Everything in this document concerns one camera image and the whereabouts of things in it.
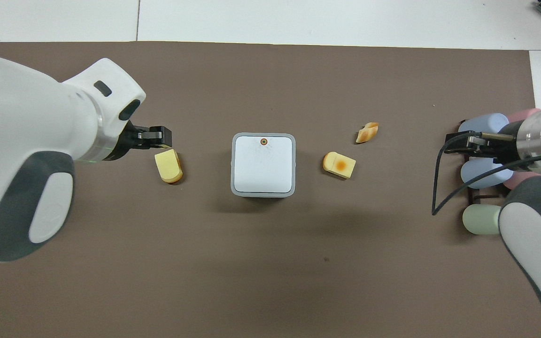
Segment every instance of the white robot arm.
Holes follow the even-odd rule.
[[[496,134],[461,132],[447,135],[446,140],[442,150],[447,154],[495,158],[503,167],[541,174],[541,111],[508,124]],[[434,208],[433,214],[443,205]],[[509,193],[498,224],[502,241],[541,300],[541,176],[522,182]]]
[[[168,129],[129,122],[144,98],[108,59],[58,83],[0,58],[0,261],[34,252],[62,227],[73,197],[74,162],[171,145]]]

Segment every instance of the pastel cylinder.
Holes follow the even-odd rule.
[[[462,224],[475,235],[496,235],[500,207],[495,205],[470,205],[462,213]]]
[[[469,160],[464,163],[464,165],[462,165],[462,168],[460,169],[460,178],[463,180],[463,182],[467,182],[468,180],[471,180],[476,176],[479,176],[483,173],[499,167],[502,167],[502,165],[494,163],[493,160],[490,158],[477,158]],[[469,187],[473,189],[487,188],[488,186],[500,184],[505,180],[508,180],[512,176],[513,171],[509,169],[504,169],[502,171],[499,171],[498,173],[489,175],[471,184]]]
[[[540,174],[534,173],[532,171],[515,171],[513,173],[513,176],[511,178],[504,181],[504,186],[509,188],[510,190],[515,189],[519,183],[523,182],[524,180],[527,180],[528,178],[539,176]]]
[[[507,124],[509,124],[509,119],[504,114],[492,113],[464,121],[459,127],[459,132],[475,131],[497,133]]]
[[[507,115],[507,117],[509,118],[509,123],[523,121],[526,118],[532,116],[533,114],[539,112],[540,110],[541,109],[538,109],[538,108],[525,109],[525,110],[510,114],[510,115]]]

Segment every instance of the yellow sponge piece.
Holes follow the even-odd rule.
[[[174,183],[183,177],[181,163],[178,161],[178,154],[174,149],[156,154],[155,158],[158,172],[164,182]]]
[[[355,164],[356,160],[337,154],[337,152],[330,152],[323,158],[323,169],[344,179],[349,179],[352,176]]]

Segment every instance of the orange stain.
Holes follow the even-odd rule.
[[[335,169],[338,171],[343,171],[346,168],[346,163],[344,161],[339,161],[335,164]]]

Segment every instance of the bread slice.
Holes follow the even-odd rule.
[[[323,158],[323,169],[344,179],[352,177],[354,165],[356,165],[356,160],[337,152],[330,152]]]
[[[364,143],[375,137],[377,135],[377,130],[379,129],[379,125],[376,122],[371,122],[376,124],[375,126],[371,128],[362,128],[358,131],[358,137],[356,137],[356,143]]]

